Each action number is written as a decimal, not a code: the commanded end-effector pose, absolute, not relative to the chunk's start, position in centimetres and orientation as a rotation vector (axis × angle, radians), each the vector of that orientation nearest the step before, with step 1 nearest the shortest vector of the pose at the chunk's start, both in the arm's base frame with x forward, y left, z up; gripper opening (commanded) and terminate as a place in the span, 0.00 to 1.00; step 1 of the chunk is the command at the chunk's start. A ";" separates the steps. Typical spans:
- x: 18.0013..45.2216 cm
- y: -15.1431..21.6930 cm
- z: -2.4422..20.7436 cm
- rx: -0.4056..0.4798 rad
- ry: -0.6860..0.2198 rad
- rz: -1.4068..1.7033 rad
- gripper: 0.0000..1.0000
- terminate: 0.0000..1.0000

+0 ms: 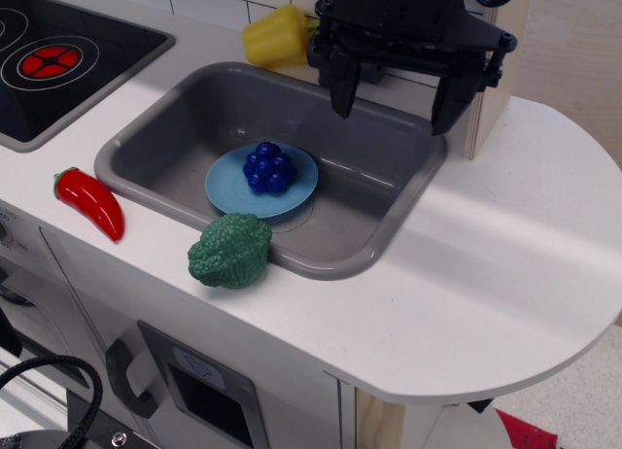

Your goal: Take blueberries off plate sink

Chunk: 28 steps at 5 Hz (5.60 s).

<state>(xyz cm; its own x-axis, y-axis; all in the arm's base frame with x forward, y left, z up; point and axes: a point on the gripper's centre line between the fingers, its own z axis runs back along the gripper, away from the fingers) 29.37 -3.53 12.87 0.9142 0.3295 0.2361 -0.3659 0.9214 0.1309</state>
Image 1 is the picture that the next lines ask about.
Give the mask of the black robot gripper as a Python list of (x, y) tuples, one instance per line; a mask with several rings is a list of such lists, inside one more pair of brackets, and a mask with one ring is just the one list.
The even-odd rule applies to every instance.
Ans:
[(501, 79), (515, 36), (473, 16), (464, 0), (319, 0), (320, 25), (307, 51), (333, 111), (347, 119), (363, 68), (439, 79), (432, 134), (451, 130), (475, 95)]

